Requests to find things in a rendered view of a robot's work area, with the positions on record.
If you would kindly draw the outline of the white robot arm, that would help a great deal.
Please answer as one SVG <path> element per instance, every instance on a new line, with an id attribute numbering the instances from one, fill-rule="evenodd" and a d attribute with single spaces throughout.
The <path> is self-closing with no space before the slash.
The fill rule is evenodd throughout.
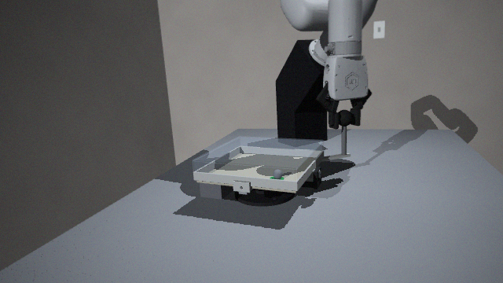
<path id="1" fill-rule="evenodd" d="M 362 0 L 281 0 L 281 9 L 296 30 L 323 31 L 319 39 L 310 43 L 309 52 L 325 66 L 329 55 L 362 53 L 362 29 L 373 15 L 377 1 L 363 0 L 363 14 Z"/>

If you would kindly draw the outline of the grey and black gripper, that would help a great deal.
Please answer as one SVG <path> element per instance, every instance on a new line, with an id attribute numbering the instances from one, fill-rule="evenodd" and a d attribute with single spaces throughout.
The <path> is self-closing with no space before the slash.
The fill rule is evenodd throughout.
<path id="1" fill-rule="evenodd" d="M 356 53 L 329 55 L 326 58 L 323 89 L 316 100 L 329 112 L 330 128 L 339 128 L 339 113 L 336 110 L 339 102 L 344 100 L 351 100 L 351 125 L 360 126 L 361 109 L 371 95 L 365 56 Z"/>

